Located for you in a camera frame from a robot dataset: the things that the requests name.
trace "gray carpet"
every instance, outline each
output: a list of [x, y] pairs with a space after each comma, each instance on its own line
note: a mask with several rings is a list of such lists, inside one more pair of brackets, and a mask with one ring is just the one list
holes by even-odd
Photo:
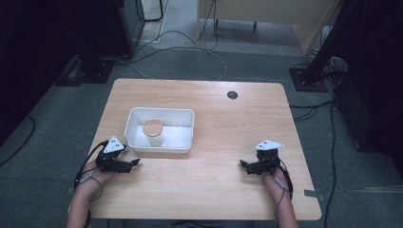
[[[136, 59], [154, 51], [145, 48]], [[333, 99], [327, 93], [296, 92], [288, 68], [305, 63], [303, 57], [218, 52], [226, 65], [221, 81], [276, 82], [284, 85], [290, 105], [317, 105]], [[168, 50], [154, 54], [135, 67], [154, 79], [219, 79], [221, 62], [201, 50]], [[142, 78], [132, 67], [116, 65], [104, 85], [53, 86], [29, 114], [36, 129], [23, 149], [0, 167], [1, 227], [63, 227], [75, 173], [86, 157], [114, 80]], [[307, 110], [293, 109], [300, 116]], [[330, 106], [321, 107], [314, 118], [296, 122], [314, 186], [325, 198], [332, 181], [332, 127]], [[354, 140], [342, 113], [334, 110], [336, 127], [336, 191], [329, 211], [329, 227], [403, 227], [402, 179], [390, 158], [355, 151]], [[15, 151], [31, 131], [25, 119], [0, 148], [0, 162]], [[110, 227], [121, 227], [112, 220]], [[300, 227], [323, 227], [323, 218], [300, 221]], [[93, 227], [107, 227], [95, 219]], [[274, 221], [256, 221], [256, 227], [276, 227]]]

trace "white plastic bin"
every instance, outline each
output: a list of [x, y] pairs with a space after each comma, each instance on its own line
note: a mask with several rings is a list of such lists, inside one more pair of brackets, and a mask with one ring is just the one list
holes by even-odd
[[[163, 144], [152, 147], [143, 132], [146, 121], [163, 123]], [[135, 107], [128, 116], [125, 138], [127, 144], [138, 152], [187, 153], [192, 147], [195, 113], [190, 109]]]

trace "floor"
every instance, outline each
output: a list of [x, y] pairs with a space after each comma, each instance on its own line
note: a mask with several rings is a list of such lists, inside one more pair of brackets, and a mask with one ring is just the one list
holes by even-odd
[[[143, 0], [145, 17], [160, 13], [159, 0]], [[144, 27], [141, 45], [154, 48], [194, 48], [196, 37], [197, 0], [163, 0], [163, 19]], [[325, 28], [324, 38], [329, 32]], [[320, 48], [318, 39], [313, 50]], [[220, 20], [214, 30], [213, 20], [207, 20], [200, 39], [201, 48], [215, 51], [261, 53], [280, 56], [303, 56], [291, 25]]]

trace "human arm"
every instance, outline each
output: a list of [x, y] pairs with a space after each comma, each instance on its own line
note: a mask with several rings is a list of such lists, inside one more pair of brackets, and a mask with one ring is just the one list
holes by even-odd
[[[273, 200], [277, 206], [276, 214], [278, 218], [279, 228], [294, 228], [297, 226], [297, 219], [294, 213], [294, 207], [291, 203], [290, 195], [288, 192], [287, 179], [279, 168], [276, 169], [274, 175], [270, 173], [263, 174], [264, 183], [269, 193], [272, 195]], [[284, 186], [283, 189], [276, 181], [277, 178]]]
[[83, 169], [83, 177], [92, 174], [91, 178], [80, 183], [74, 192], [73, 199], [69, 209], [67, 228], [82, 228], [86, 224], [88, 215], [89, 201], [92, 196], [104, 185], [109, 179], [116, 176], [117, 173], [101, 172], [97, 169], [95, 161], [91, 161]]

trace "wooden table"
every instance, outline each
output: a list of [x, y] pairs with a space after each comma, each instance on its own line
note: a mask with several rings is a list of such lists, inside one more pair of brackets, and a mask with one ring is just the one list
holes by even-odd
[[269, 22], [292, 25], [302, 52], [307, 55], [325, 26], [331, 26], [341, 8], [339, 0], [198, 0], [197, 36], [201, 19]]
[[[229, 99], [228, 91], [239, 97]], [[274, 219], [262, 177], [240, 167], [240, 160], [257, 161], [255, 146], [265, 139], [285, 144], [278, 153], [291, 173], [297, 219], [320, 218], [317, 199], [304, 196], [314, 186], [282, 85], [119, 79], [92, 147], [114, 135], [126, 143], [133, 107], [192, 109], [192, 149], [181, 155], [125, 152], [119, 160], [141, 158], [140, 164], [106, 184], [90, 204], [94, 218]]]

